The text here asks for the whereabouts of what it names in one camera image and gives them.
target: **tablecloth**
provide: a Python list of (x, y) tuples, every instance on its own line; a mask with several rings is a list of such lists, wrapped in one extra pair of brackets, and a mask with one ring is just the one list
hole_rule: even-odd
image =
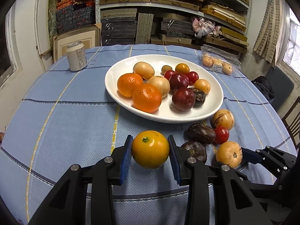
[[(88, 66), (79, 72), (71, 72), (63, 56), (41, 75), (7, 128), (0, 151), (0, 195), (24, 224), (72, 164), (95, 164), (109, 156), (114, 147), (122, 146), (128, 134), (135, 137), (141, 131), (156, 130), (166, 137), (173, 134), (179, 146), (185, 142), (183, 131), (190, 124), (164, 124), (134, 115), (109, 96), (104, 77), (116, 62), (143, 54), (171, 55), (201, 65), (201, 51), (179, 46), (116, 45), (87, 49), (86, 54)], [(221, 108), (235, 116), (229, 140), (252, 150), (269, 145), (296, 155), (281, 119), (241, 72), (236, 70), (233, 77), (210, 73), (224, 91)], [(210, 119), (203, 123), (210, 125)], [(215, 153), (210, 145), (207, 154), (206, 164), (211, 164)], [(275, 181), (258, 164), (242, 163), (238, 170), (252, 182)], [(210, 223), (214, 224), (211, 185), (209, 191)], [(90, 224), (90, 192), (89, 186), (86, 224)], [(169, 160), (150, 170), (132, 159), (125, 183), (113, 186), (113, 198), (119, 225), (184, 224), (188, 187), (177, 185)]]

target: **plastic container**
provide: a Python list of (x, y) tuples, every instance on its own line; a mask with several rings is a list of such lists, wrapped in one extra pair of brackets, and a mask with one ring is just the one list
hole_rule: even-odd
[(201, 52), (202, 64), (216, 72), (230, 76), (234, 70), (241, 68), (241, 62), (232, 53), (208, 45), (201, 46)]

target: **plaid tablecloth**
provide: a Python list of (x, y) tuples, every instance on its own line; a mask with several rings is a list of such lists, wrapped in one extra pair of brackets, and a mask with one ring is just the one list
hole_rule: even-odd
[[(183, 131), (189, 124), (158, 123), (132, 114), (109, 96), (104, 77), (109, 67), (127, 57), (161, 54), (201, 64), (201, 51), (179, 46), (116, 45), (88, 49), (86, 53), (88, 66), (82, 71), (71, 72), (63, 56), (35, 81), (2, 142), (0, 195), (24, 224), (72, 164), (95, 164), (109, 156), (114, 147), (122, 146), (128, 134), (135, 137), (141, 131), (156, 130), (166, 137), (173, 134), (177, 145), (184, 143)], [(296, 155), (275, 110), (241, 72), (233, 73), (233, 77), (211, 74), (224, 91), (221, 108), (235, 116), (229, 140), (252, 150), (269, 145)], [(209, 119), (203, 122), (210, 125)], [(207, 146), (207, 153), (210, 164), (215, 156), (212, 146)], [(275, 181), (260, 165), (243, 163), (238, 170), (252, 182)], [(90, 224), (90, 188), (86, 224)], [(214, 224), (212, 186), (209, 190)], [(184, 224), (188, 187), (177, 185), (169, 161), (147, 170), (132, 160), (126, 182), (113, 187), (113, 197), (119, 225)]]

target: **framed picture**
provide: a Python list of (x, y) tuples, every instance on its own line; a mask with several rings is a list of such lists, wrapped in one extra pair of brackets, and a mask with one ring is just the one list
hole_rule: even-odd
[(100, 46), (101, 24), (90, 25), (58, 35), (53, 38), (53, 59), (56, 62), (66, 54), (67, 46), (82, 41), (86, 49)]

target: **patterned curtain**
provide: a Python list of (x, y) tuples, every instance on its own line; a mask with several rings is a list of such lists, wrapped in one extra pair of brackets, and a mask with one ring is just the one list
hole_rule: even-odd
[(280, 0), (268, 0), (265, 17), (253, 50), (269, 63), (274, 63), (280, 23)]

